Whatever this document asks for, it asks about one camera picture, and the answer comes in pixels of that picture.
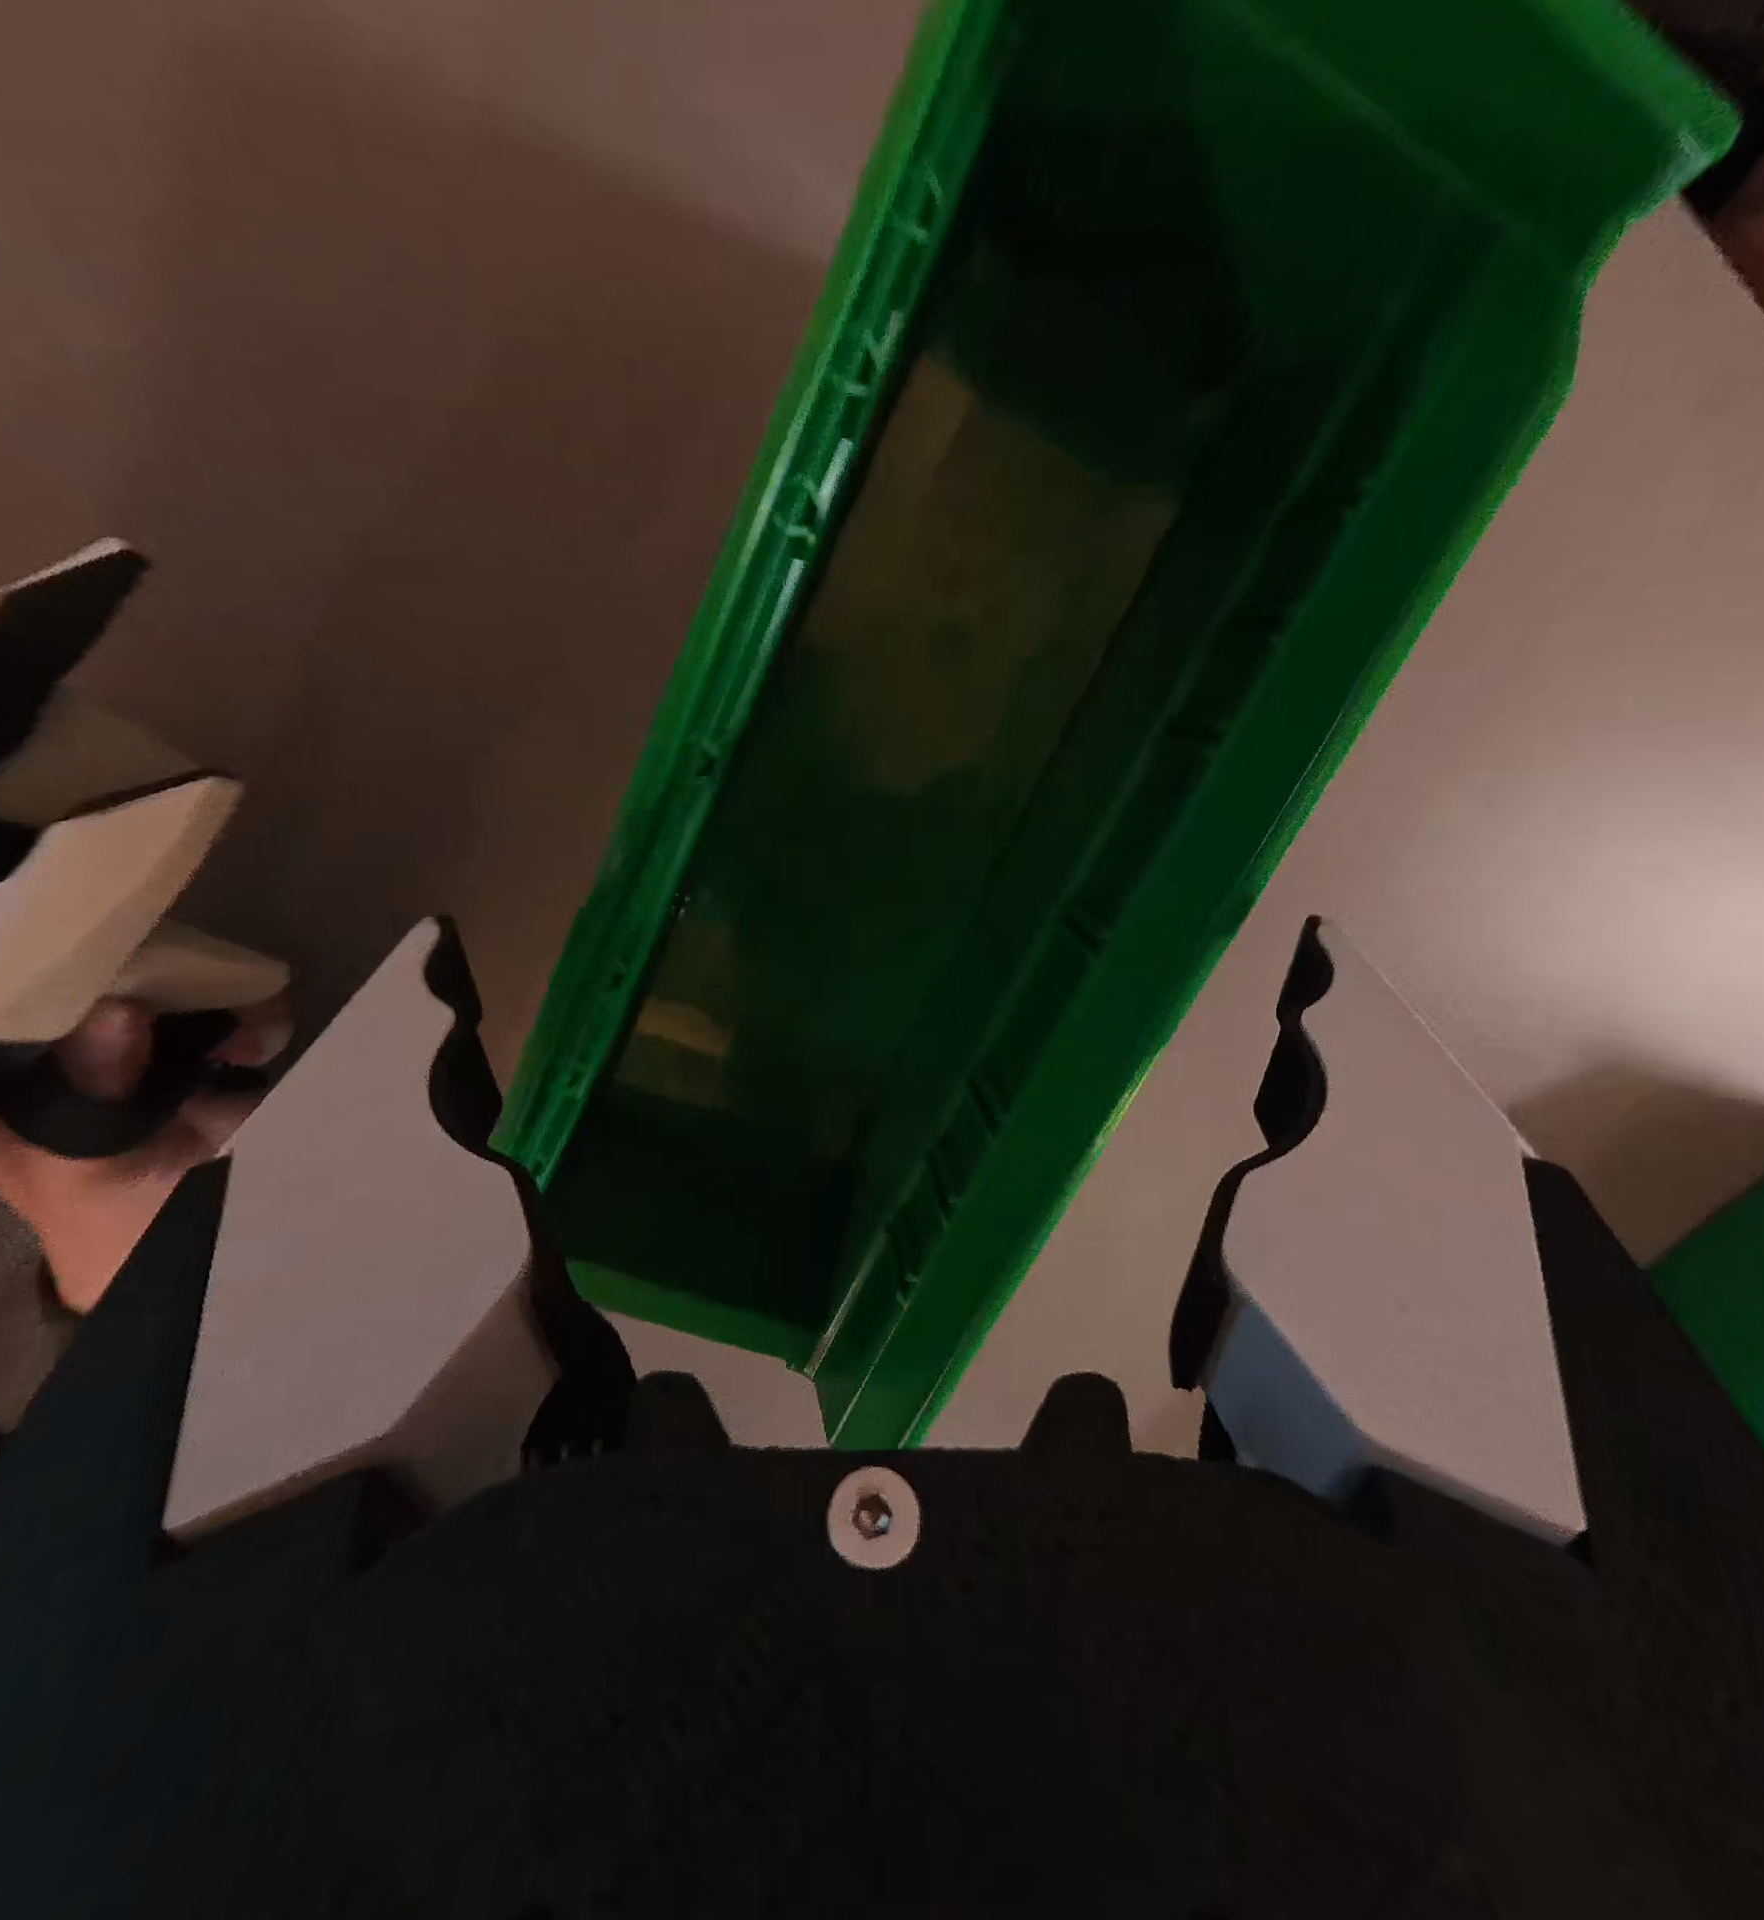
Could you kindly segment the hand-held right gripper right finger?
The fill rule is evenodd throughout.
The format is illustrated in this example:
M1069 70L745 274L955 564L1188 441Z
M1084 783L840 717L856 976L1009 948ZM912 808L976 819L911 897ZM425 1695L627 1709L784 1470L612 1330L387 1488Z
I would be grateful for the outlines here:
M1168 1330L1199 1457L1347 1500L1389 1470L1566 1547L1586 1525L1524 1146L1325 919Z

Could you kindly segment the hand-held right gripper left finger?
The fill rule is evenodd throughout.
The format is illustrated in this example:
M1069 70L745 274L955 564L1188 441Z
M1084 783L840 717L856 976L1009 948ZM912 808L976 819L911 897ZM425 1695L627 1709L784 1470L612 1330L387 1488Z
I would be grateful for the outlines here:
M451 1505L621 1444L629 1352L492 1146L499 1103L459 935L428 919L225 1152L170 1533L364 1469Z

